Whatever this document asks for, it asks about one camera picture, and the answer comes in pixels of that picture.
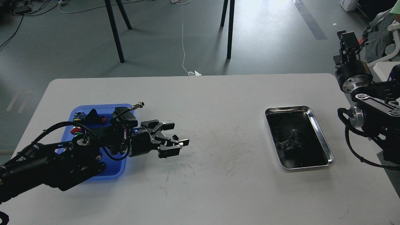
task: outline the black table leg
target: black table leg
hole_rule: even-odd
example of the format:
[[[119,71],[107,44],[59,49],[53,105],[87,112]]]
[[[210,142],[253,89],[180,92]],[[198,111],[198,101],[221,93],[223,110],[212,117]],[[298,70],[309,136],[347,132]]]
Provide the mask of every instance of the black table leg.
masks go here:
[[[127,15],[126,15],[126,12],[125,12],[124,6],[121,3],[121,0],[116,0],[116,2],[117,2],[117,5],[118,5],[118,8],[120,8],[122,17],[124,18],[124,21],[126,23],[126,26],[128,27],[128,30],[131,30],[132,26],[130,25],[129,19],[128,19]]]
[[[232,35],[233,35],[233,15],[235,12],[235,0],[230,0],[229,7],[229,29],[228,29],[228,53],[226,58],[230,59],[232,53]]]
[[[224,0],[224,7],[222,9],[221,26],[225,24],[226,10],[228,9],[228,0]]]
[[[106,3],[108,18],[110,19],[112,34],[114,35],[115,45],[117,46],[118,56],[120,57],[120,62],[124,63],[124,54],[122,53],[122,47],[120,42],[120,37],[118,36],[117,26],[115,24],[114,14],[112,13],[111,2],[110,0],[104,0]]]

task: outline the backpack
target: backpack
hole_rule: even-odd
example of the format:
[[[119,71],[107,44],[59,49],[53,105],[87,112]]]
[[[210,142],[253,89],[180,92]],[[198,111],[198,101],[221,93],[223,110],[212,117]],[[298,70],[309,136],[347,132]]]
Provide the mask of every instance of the backpack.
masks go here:
[[[393,33],[388,31],[396,17],[392,9],[379,13],[365,28],[362,34],[362,47],[365,47],[365,61],[370,63],[384,57],[388,45],[394,44]]]

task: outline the stainless steel tray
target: stainless steel tray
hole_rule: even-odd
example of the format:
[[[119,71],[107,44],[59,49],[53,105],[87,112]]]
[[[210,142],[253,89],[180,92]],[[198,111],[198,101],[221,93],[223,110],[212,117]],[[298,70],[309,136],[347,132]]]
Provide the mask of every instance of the stainless steel tray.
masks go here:
[[[304,170],[334,164],[332,151],[309,107],[269,108],[265,117],[284,168]]]

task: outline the blue tray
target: blue tray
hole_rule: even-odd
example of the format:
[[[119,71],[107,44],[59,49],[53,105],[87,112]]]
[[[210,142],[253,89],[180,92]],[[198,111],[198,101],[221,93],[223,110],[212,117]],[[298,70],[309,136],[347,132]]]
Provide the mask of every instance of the blue tray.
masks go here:
[[[107,122],[104,125],[100,124],[92,124],[92,125],[87,125],[87,127],[90,128],[96,128],[96,127],[101,127],[101,126],[110,126],[110,119],[112,118],[112,112],[114,111],[115,107],[128,107],[130,108],[132,105],[130,104],[101,104],[101,105],[82,105],[76,107],[74,110],[72,110],[71,115],[68,119],[68,121],[72,121],[74,118],[75,113],[77,112],[84,112],[86,115],[92,110],[92,108],[96,109],[97,113],[100,116],[106,116],[107,117]],[[70,130],[72,129],[72,126],[68,126],[65,128],[64,134],[62,135],[61,141],[70,141],[74,137],[71,133]],[[102,159],[100,162],[104,162],[106,164],[106,169],[97,174],[96,176],[88,179],[88,181],[100,181],[100,180],[112,180],[119,178],[125,171],[125,166],[126,166],[126,159],[122,161],[114,161],[110,159],[103,151],[103,149],[100,149],[101,154],[103,155]]]

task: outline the white box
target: white box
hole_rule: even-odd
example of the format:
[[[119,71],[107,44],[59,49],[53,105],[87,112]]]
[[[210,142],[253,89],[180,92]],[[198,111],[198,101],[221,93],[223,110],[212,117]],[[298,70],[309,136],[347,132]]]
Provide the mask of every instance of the white box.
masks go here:
[[[353,11],[357,7],[358,0],[340,0],[340,6],[346,11]]]

